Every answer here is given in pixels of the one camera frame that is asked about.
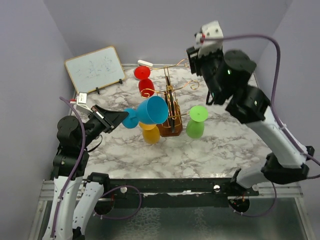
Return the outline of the red wine glass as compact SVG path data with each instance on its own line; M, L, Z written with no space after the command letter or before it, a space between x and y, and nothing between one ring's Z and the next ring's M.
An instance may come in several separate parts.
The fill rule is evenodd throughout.
M154 84L149 79L151 70L147 66L138 66L134 70L134 76L139 80L138 89L143 98L151 97L155 92Z

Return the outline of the blue wine glass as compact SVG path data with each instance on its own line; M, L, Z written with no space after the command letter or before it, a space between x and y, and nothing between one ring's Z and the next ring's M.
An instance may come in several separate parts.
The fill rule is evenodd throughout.
M128 116L122 121L127 129L135 128L138 123L158 125L164 123L169 116L168 105L159 96L152 96L144 100L136 109L126 108Z

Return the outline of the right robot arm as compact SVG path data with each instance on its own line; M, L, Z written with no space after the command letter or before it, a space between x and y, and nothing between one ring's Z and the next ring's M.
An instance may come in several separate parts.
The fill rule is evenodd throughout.
M314 148L300 144L302 151L298 151L277 123L269 98L261 89L248 84L256 63L238 49L223 52L214 48L202 55L200 48L192 46L186 53L191 73L203 77L212 96L207 105L228 101L225 110L252 129L271 150L264 161L238 169L231 178L230 191L240 196L259 183L285 185L306 180L307 154L314 153Z

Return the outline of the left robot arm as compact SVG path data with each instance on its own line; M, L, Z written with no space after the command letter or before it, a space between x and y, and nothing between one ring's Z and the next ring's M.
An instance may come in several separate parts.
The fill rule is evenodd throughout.
M102 132L111 133L126 117L127 111L106 110L98 105L90 109L87 122L82 122L75 107L73 114L57 124L59 146L53 159L51 179L54 194L44 240L71 240L76 198L89 160L88 145Z

